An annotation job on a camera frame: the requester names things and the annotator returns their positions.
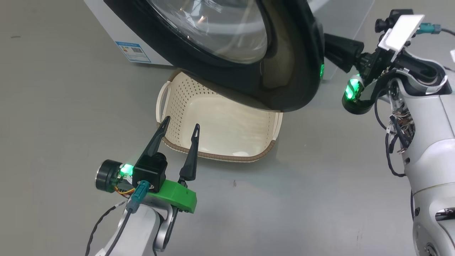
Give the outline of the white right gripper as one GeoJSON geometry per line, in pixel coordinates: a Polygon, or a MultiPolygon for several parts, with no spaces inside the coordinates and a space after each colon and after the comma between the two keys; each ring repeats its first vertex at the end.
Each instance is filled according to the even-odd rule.
{"type": "Polygon", "coordinates": [[[359,72],[348,81],[342,98],[343,107],[351,114],[365,114],[374,105],[373,93],[361,99],[370,83],[388,72],[424,19],[422,14],[391,14],[375,23],[377,33],[384,31],[374,53],[363,53],[364,43],[334,34],[324,34],[324,57],[345,73],[354,66],[359,72]]]}

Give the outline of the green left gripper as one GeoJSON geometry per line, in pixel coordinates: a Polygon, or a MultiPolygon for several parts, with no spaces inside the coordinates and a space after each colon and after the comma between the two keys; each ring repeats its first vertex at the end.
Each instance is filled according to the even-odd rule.
{"type": "MultiPolygon", "coordinates": [[[[145,156],[158,152],[161,140],[166,135],[171,117],[166,116],[158,125],[152,139],[137,161],[139,165],[145,156]]],[[[197,173],[200,125],[197,123],[191,136],[191,146],[187,158],[180,170],[179,182],[194,181],[197,173]]],[[[105,160],[96,172],[95,186],[100,191],[130,196],[127,211],[138,211],[140,204],[145,204],[147,196],[160,199],[185,212],[194,213],[197,205],[196,193],[184,185],[169,181],[163,172],[147,170],[130,164],[110,159],[105,160]]]]}

